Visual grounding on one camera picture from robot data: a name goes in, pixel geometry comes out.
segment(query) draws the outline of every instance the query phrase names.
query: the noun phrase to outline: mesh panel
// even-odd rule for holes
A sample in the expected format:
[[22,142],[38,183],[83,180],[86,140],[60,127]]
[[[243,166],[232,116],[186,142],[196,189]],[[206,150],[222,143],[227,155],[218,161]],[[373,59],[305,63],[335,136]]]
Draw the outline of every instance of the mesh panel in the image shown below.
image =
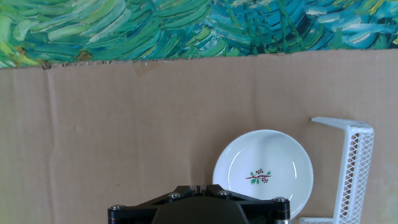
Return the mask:
[[339,224],[359,223],[372,158],[374,134],[352,135]]

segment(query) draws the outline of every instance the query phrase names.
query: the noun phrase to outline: brown branch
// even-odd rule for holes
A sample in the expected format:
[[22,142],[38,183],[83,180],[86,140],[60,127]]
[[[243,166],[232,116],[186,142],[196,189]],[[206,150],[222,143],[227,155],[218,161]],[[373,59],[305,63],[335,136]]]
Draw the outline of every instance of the brown branch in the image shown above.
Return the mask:
[[255,179],[260,179],[261,177],[270,177],[271,175],[259,175],[259,176],[252,176],[252,177],[248,177],[248,178],[246,178],[246,179],[253,179],[253,178],[255,178]]

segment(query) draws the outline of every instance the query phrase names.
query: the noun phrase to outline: cardboard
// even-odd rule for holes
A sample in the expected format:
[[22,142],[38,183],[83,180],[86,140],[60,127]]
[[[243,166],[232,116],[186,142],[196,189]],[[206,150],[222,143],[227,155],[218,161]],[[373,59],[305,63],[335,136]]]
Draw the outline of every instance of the cardboard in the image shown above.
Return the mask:
[[394,223],[397,57],[327,51],[0,70],[0,223],[106,223],[112,204],[210,184],[226,145],[256,129],[302,144],[314,186],[298,216],[331,217],[344,137],[314,116],[374,127],[361,223]]

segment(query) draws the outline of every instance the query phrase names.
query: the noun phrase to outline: white mesh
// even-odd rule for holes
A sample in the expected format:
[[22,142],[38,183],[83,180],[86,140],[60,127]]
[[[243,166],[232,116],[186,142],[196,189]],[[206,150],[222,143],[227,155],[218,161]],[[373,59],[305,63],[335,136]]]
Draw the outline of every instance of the white mesh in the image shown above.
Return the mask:
[[364,122],[336,118],[312,121],[345,130],[339,184],[333,218],[301,218],[302,224],[359,224],[374,140],[373,128]]

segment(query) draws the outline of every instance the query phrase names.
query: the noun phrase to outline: van gogh painting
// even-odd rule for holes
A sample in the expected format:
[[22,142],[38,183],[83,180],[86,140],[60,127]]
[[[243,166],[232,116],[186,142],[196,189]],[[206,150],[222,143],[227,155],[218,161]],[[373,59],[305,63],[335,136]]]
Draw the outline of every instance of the van gogh painting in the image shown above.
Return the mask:
[[0,67],[398,46],[390,0],[0,0]]

